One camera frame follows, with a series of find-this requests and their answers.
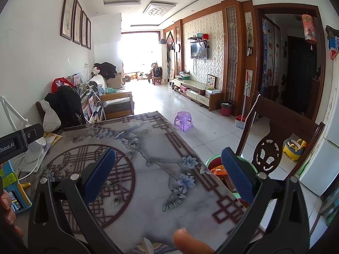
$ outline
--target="refrigerator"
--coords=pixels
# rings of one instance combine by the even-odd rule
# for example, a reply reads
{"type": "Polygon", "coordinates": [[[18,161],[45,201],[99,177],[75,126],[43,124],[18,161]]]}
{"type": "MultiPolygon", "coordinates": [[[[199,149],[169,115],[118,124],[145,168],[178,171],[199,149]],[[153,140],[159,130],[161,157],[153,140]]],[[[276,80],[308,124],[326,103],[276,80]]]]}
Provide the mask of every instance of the refrigerator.
{"type": "Polygon", "coordinates": [[[339,174],[339,56],[333,60],[333,80],[325,129],[300,175],[300,182],[321,196],[339,174]]]}

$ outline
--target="floor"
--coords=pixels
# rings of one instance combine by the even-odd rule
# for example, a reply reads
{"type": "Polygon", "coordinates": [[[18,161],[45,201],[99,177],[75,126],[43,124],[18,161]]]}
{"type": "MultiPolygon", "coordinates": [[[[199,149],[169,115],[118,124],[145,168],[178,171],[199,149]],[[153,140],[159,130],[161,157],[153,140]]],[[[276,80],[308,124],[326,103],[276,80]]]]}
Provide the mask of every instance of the floor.
{"type": "MultiPolygon", "coordinates": [[[[220,154],[222,149],[227,146],[236,150],[243,130],[235,126],[234,117],[222,116],[221,110],[209,112],[207,107],[199,107],[196,102],[182,97],[178,92],[170,89],[167,84],[155,86],[149,84],[147,80],[132,80],[126,83],[125,87],[133,95],[134,114],[158,111],[173,123],[176,112],[181,110],[190,112],[194,126],[186,132],[180,129],[177,131],[204,162],[212,156],[220,154]]],[[[268,132],[268,119],[262,118],[253,124],[242,154],[245,159],[252,160],[257,143],[268,132]]],[[[295,163],[286,154],[283,154],[279,167],[269,174],[269,177],[283,180],[294,166],[295,163]]],[[[321,200],[304,185],[301,185],[301,188],[305,197],[310,228],[312,228],[321,206],[321,200]]],[[[263,228],[266,228],[269,223],[275,203],[273,200],[267,206],[261,221],[263,228]]],[[[321,216],[316,230],[312,234],[311,245],[318,240],[325,229],[325,219],[321,216]]]]}

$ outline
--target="yellow toy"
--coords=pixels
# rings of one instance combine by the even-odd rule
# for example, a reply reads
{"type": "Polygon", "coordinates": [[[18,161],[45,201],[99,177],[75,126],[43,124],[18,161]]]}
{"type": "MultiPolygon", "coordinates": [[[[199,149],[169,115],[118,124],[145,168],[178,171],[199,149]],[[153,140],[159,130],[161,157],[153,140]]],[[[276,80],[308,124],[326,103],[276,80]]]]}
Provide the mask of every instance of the yellow toy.
{"type": "Polygon", "coordinates": [[[284,143],[283,152],[288,155],[293,161],[297,161],[304,153],[306,147],[306,141],[303,141],[301,138],[297,141],[287,139],[284,143]]]}

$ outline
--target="finger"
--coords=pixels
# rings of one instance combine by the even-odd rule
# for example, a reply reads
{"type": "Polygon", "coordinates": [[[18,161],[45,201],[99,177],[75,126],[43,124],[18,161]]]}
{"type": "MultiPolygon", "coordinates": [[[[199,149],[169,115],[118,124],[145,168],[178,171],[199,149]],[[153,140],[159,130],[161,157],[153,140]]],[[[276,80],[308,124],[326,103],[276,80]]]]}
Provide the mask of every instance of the finger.
{"type": "Polygon", "coordinates": [[[13,225],[14,224],[14,221],[16,220],[16,216],[15,216],[15,213],[14,213],[14,210],[13,209],[10,209],[9,211],[7,211],[3,217],[5,218],[6,222],[9,224],[9,225],[13,225]]]}
{"type": "Polygon", "coordinates": [[[173,241],[183,254],[213,254],[209,245],[193,238],[185,228],[178,229],[173,234],[173,241]]]}
{"type": "Polygon", "coordinates": [[[12,204],[11,197],[10,195],[8,195],[6,190],[4,190],[3,194],[0,196],[0,203],[5,210],[11,209],[12,204]]]}
{"type": "Polygon", "coordinates": [[[18,226],[13,226],[14,231],[18,234],[19,237],[23,237],[23,231],[20,227],[18,226]]]}

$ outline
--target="hanging lantern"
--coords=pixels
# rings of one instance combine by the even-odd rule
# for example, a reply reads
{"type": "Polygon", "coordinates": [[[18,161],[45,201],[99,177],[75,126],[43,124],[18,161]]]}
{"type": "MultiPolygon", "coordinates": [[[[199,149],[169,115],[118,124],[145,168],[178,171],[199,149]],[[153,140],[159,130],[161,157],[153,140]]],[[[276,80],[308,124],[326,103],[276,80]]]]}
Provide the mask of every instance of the hanging lantern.
{"type": "Polygon", "coordinates": [[[305,41],[311,45],[316,45],[317,42],[317,34],[316,28],[314,25],[314,18],[311,15],[303,14],[301,15],[302,24],[304,26],[305,32],[305,41]]]}

